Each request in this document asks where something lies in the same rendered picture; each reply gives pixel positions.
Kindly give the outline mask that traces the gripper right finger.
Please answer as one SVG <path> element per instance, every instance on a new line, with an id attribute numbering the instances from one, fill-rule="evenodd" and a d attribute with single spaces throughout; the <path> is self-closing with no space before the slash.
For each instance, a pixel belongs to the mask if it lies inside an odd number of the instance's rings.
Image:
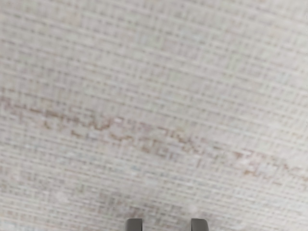
<path id="1" fill-rule="evenodd" d="M 205 219 L 192 218 L 191 231 L 209 231 L 208 222 Z"/>

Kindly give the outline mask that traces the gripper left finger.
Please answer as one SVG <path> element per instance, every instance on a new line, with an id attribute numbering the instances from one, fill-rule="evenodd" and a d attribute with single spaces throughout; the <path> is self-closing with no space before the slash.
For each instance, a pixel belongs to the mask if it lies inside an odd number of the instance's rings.
<path id="1" fill-rule="evenodd" d="M 125 223 L 125 231 L 142 231 L 141 218 L 129 218 Z"/>

